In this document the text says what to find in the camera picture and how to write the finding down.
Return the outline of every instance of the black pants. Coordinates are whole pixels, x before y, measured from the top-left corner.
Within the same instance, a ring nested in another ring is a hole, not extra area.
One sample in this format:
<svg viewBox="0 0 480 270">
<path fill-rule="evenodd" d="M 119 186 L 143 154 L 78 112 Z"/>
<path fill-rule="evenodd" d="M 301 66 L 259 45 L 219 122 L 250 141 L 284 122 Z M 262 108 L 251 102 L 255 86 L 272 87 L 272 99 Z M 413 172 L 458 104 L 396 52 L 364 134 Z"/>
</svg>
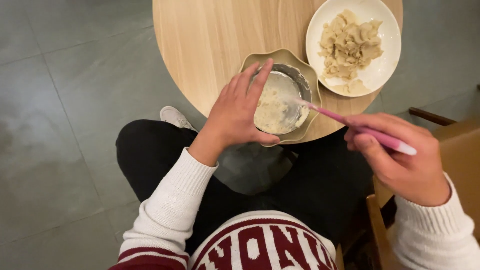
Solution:
<svg viewBox="0 0 480 270">
<path fill-rule="evenodd" d="M 336 246 L 359 204 L 365 204 L 372 171 L 360 153 L 347 150 L 340 129 L 308 143 L 284 146 L 299 154 L 291 170 L 268 191 L 248 196 L 212 176 L 186 242 L 190 255 L 226 220 L 253 210 L 278 210 L 299 219 Z M 136 120 L 117 139 L 118 164 L 140 201 L 149 198 L 197 133 L 172 124 Z"/>
</svg>

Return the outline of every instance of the round wooden table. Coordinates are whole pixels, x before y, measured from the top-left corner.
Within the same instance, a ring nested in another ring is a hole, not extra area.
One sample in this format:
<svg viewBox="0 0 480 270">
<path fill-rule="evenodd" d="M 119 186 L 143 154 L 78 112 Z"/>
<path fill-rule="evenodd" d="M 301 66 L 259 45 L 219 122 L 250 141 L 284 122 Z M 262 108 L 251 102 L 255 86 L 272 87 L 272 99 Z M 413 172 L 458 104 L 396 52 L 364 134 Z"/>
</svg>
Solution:
<svg viewBox="0 0 480 270">
<path fill-rule="evenodd" d="M 243 59 L 250 53 L 287 48 L 307 62 L 307 27 L 324 2 L 153 0 L 156 40 L 180 91 L 195 108 L 208 116 L 220 90 L 239 71 Z M 383 2 L 394 14 L 401 30 L 402 1 Z M 378 89 L 363 97 L 348 98 L 330 92 L 322 84 L 319 86 L 323 108 L 340 115 L 362 113 L 380 92 Z M 293 143 L 321 138 L 342 126 L 319 115 L 305 137 Z"/>
</svg>

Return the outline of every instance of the person's left hand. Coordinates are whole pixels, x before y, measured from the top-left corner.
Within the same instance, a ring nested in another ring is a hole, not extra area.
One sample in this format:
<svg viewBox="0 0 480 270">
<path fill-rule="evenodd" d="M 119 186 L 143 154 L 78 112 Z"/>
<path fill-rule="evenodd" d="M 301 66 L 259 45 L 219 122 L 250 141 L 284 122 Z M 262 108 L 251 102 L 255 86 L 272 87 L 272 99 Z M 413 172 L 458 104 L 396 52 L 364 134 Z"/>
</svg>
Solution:
<svg viewBox="0 0 480 270">
<path fill-rule="evenodd" d="M 273 60 L 268 59 L 265 62 L 249 89 L 250 80 L 258 66 L 258 62 L 249 66 L 244 72 L 233 76 L 230 83 L 223 87 L 205 126 L 189 148 L 189 153 L 198 161 L 202 162 L 194 155 L 202 151 L 219 155 L 226 147 L 235 144 L 246 142 L 275 144 L 280 141 L 277 136 L 258 130 L 253 123 L 253 115 L 272 70 Z"/>
</svg>

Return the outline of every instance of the white sneaker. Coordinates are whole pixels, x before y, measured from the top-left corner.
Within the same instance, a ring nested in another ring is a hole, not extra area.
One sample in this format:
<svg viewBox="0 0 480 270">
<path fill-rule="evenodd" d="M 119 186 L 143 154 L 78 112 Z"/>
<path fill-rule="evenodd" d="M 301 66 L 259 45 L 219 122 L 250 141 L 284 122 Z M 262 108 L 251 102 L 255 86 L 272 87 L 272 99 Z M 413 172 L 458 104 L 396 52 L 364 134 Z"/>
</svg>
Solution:
<svg viewBox="0 0 480 270">
<path fill-rule="evenodd" d="M 160 111 L 160 119 L 162 121 L 168 122 L 177 127 L 186 127 L 188 129 L 194 130 L 198 132 L 196 129 L 193 128 L 192 124 L 188 122 L 185 115 L 183 115 L 179 110 L 172 106 L 165 106 Z"/>
</svg>

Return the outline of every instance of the metal bowl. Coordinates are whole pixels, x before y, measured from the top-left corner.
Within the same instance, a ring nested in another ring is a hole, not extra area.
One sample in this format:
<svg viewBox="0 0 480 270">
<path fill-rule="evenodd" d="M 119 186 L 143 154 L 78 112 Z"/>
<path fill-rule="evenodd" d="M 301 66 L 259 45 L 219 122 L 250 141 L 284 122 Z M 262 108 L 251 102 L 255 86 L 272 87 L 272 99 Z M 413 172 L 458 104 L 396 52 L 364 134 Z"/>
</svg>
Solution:
<svg viewBox="0 0 480 270">
<path fill-rule="evenodd" d="M 253 74 L 251 82 L 253 82 L 259 71 L 260 69 Z M 312 92 L 308 85 L 308 81 L 305 79 L 305 77 L 303 77 L 303 75 L 297 68 L 287 64 L 274 63 L 270 74 L 288 77 L 289 80 L 293 81 L 298 86 L 298 97 L 308 102 L 312 101 Z M 283 132 L 272 133 L 266 131 L 259 127 L 257 123 L 255 123 L 255 126 L 263 132 L 275 135 L 287 134 L 299 128 L 301 124 L 303 124 L 303 122 L 307 119 L 310 110 L 306 109 L 304 106 L 296 102 L 286 102 L 285 104 L 287 104 L 288 107 L 286 110 L 282 111 L 284 113 L 284 119 L 282 121 L 282 124 L 284 124 L 285 126 L 285 130 Z"/>
</svg>

